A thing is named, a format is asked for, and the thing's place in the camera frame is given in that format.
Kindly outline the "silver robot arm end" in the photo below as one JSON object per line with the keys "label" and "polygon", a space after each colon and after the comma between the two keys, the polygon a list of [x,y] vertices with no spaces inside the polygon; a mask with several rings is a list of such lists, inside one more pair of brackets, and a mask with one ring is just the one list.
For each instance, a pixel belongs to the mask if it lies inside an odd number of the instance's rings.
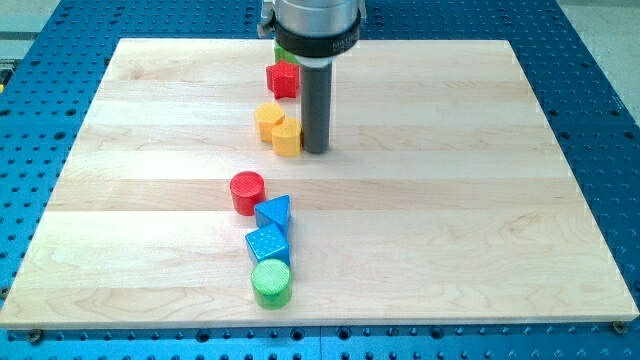
{"label": "silver robot arm end", "polygon": [[262,0],[257,31],[308,67],[331,64],[360,39],[365,0]]}

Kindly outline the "green block behind arm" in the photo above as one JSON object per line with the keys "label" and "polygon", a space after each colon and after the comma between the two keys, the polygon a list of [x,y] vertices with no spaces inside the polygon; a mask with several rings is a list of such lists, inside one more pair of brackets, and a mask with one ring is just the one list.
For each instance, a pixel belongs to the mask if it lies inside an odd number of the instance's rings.
{"label": "green block behind arm", "polygon": [[273,53],[275,63],[283,61],[289,64],[299,65],[297,57],[282,47],[278,42],[273,43]]}

